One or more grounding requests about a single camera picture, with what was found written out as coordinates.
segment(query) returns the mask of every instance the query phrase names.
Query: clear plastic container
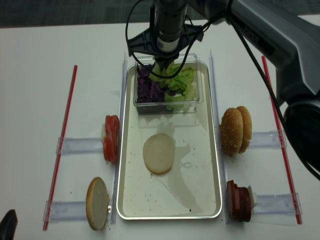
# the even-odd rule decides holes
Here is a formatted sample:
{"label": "clear plastic container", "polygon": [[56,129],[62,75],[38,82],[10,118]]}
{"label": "clear plastic container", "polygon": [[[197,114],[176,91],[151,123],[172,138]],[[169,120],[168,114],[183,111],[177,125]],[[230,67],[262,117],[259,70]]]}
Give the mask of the clear plastic container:
{"label": "clear plastic container", "polygon": [[[155,60],[153,57],[139,57],[144,65],[153,65]],[[175,65],[180,65],[184,59],[184,55],[180,55],[174,60]],[[203,101],[202,93],[202,75],[200,73],[200,61],[195,54],[188,54],[184,66],[191,67],[194,70],[192,86],[194,88],[194,97],[192,100],[171,101],[171,102],[138,102],[138,71],[135,70],[134,76],[134,98],[133,104],[139,115],[147,114],[174,114],[174,113],[191,113],[195,112],[198,103]]]}

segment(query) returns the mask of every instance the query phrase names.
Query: food ingredient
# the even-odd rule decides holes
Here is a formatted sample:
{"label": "food ingredient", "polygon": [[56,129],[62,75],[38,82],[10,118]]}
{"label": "food ingredient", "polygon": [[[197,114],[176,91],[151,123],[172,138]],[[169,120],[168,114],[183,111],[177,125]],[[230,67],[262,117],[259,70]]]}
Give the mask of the food ingredient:
{"label": "food ingredient", "polygon": [[240,111],[243,122],[243,138],[239,153],[244,153],[252,138],[252,120],[251,115],[246,107],[238,106],[236,109]]}
{"label": "food ingredient", "polygon": [[250,222],[253,203],[248,188],[238,187],[231,180],[226,183],[226,192],[231,219],[238,222]]}
{"label": "food ingredient", "polygon": [[117,160],[119,118],[116,115],[105,117],[104,127],[102,127],[103,156],[106,161]]}
{"label": "food ingredient", "polygon": [[148,138],[143,145],[145,166],[154,174],[168,172],[175,157],[175,141],[165,133],[157,133]]}
{"label": "food ingredient", "polygon": [[[167,69],[160,70],[159,65],[149,65],[152,71],[161,76],[170,76],[179,68],[173,62]],[[164,79],[150,74],[144,67],[137,66],[137,103],[150,102],[181,102],[193,100],[195,88],[193,86],[194,70],[184,66],[180,73],[171,79]]]}
{"label": "food ingredient", "polygon": [[90,227],[95,231],[104,229],[108,216],[108,192],[105,182],[95,177],[86,193],[85,212]]}
{"label": "food ingredient", "polygon": [[252,138],[252,120],[244,106],[228,108],[220,125],[221,143],[226,154],[244,153]]}

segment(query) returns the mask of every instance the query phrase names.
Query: black cable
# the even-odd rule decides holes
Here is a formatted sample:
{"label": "black cable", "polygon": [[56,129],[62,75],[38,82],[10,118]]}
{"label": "black cable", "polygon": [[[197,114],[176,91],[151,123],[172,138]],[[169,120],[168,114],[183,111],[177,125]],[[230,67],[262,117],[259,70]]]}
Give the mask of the black cable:
{"label": "black cable", "polygon": [[282,113],[281,113],[281,110],[280,110],[280,107],[279,107],[279,104],[277,102],[277,99],[276,99],[276,96],[274,94],[274,91],[272,90],[267,78],[266,78],[266,75],[264,74],[263,70],[261,69],[259,63],[257,62],[255,56],[253,55],[252,51],[250,50],[250,47],[248,46],[246,40],[244,39],[243,35],[241,34],[241,32],[239,31],[239,29],[237,28],[237,26],[235,25],[235,22],[234,20],[232,19],[232,17],[229,18],[229,21],[231,23],[231,25],[233,26],[235,32],[237,33],[237,35],[239,36],[242,44],[244,45],[246,51],[248,52],[251,60],[253,61],[255,67],[257,68],[259,74],[261,75],[262,79],[263,79],[263,82],[266,86],[266,88],[268,89],[269,91],[269,94],[272,98],[272,101],[274,102],[274,106],[275,106],[275,109],[278,113],[278,116],[279,116],[279,120],[282,124],[282,127],[283,127],[283,130],[287,136],[287,139],[289,140],[289,143],[292,145],[293,147],[293,150],[295,151],[296,155],[299,157],[300,161],[302,162],[302,164],[305,166],[306,169],[308,169],[308,171],[314,176],[316,177],[319,181],[320,181],[320,175],[307,163],[307,161],[304,159],[303,155],[301,154],[301,152],[299,151],[299,149],[296,147],[295,143],[292,142],[291,140],[291,137],[290,137],[290,133],[289,133],[289,130],[287,128],[287,125],[285,123],[285,119],[284,117],[282,116]]}
{"label": "black cable", "polygon": [[191,21],[191,18],[186,14],[185,17],[184,17],[184,20],[188,19],[190,21],[190,24],[192,26],[194,26],[193,22]]}
{"label": "black cable", "polygon": [[203,33],[205,33],[206,31],[208,31],[208,29],[210,28],[211,25],[207,26],[205,30],[203,30]]}
{"label": "black cable", "polygon": [[[191,18],[188,16],[188,15],[185,15],[184,17],[184,20],[188,19],[190,21],[190,24],[192,26],[194,26],[194,23],[192,22]],[[205,30],[203,30],[203,33],[205,33],[209,28],[210,28],[211,25],[207,26]]]}
{"label": "black cable", "polygon": [[[128,14],[127,20],[126,20],[126,25],[125,25],[125,41],[126,41],[126,44],[127,44],[128,48],[129,48],[129,49],[128,49],[129,52],[131,52],[130,45],[129,45],[129,40],[128,40],[128,25],[129,25],[129,21],[130,21],[130,16],[131,16],[132,12],[134,11],[135,7],[136,7],[139,3],[141,3],[142,1],[144,1],[144,0],[138,0],[138,1],[135,2],[135,4],[134,4],[134,5],[132,6],[132,8],[131,8],[131,10],[130,10],[130,12],[129,12],[129,14]],[[152,69],[148,68],[148,67],[145,66],[141,61],[139,61],[138,58],[135,56],[135,54],[134,54],[133,52],[131,53],[131,55],[132,55],[132,57],[136,60],[136,62],[137,62],[138,64],[140,64],[143,68],[145,68],[150,74],[156,76],[157,78],[161,78],[161,79],[172,79],[172,78],[176,77],[176,76],[180,73],[180,71],[182,70],[182,68],[184,67],[184,65],[185,65],[185,63],[186,63],[186,60],[187,60],[188,53],[189,53],[192,45],[194,44],[194,42],[197,40],[198,35],[199,35],[201,32],[203,32],[203,30],[204,30],[206,27],[210,26],[212,23],[216,22],[216,21],[219,20],[220,18],[223,18],[224,16],[225,16],[225,15],[224,15],[223,13],[216,15],[214,18],[210,19],[210,21],[208,21],[207,23],[205,23],[205,24],[196,32],[196,34],[193,36],[193,39],[191,40],[191,43],[189,44],[188,48],[187,48],[186,51],[185,51],[185,55],[184,55],[184,58],[183,58],[183,60],[182,60],[182,63],[181,63],[181,65],[180,65],[180,67],[179,67],[178,70],[177,70],[174,74],[172,74],[171,76],[161,76],[161,75],[153,72]]]}

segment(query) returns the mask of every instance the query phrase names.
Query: green lettuce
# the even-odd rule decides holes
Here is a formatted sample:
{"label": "green lettuce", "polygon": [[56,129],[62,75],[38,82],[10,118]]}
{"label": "green lettuce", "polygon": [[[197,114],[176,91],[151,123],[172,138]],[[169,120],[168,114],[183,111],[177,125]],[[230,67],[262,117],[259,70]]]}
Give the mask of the green lettuce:
{"label": "green lettuce", "polygon": [[[163,68],[160,70],[159,65],[156,63],[153,68],[153,72],[161,76],[171,76],[177,72],[179,64],[174,64],[173,62],[168,66],[167,69]],[[164,96],[165,102],[180,102],[193,100],[195,97],[195,89],[193,86],[195,71],[191,67],[184,66],[179,74],[174,78],[164,79],[153,75],[149,75],[149,78],[158,82],[161,88],[168,87],[171,91],[181,93],[182,96],[169,96],[166,94]]]}

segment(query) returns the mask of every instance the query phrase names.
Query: sesame seed bun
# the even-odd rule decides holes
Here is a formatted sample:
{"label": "sesame seed bun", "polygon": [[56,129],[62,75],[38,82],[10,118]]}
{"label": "sesame seed bun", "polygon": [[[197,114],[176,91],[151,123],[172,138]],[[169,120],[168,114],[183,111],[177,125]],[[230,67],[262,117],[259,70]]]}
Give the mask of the sesame seed bun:
{"label": "sesame seed bun", "polygon": [[234,155],[239,152],[244,135],[244,124],[241,112],[236,108],[228,108],[221,120],[221,142],[226,154]]}
{"label": "sesame seed bun", "polygon": [[236,109],[240,111],[243,122],[243,138],[239,153],[244,153],[252,138],[252,120],[251,115],[246,107],[238,106]]}

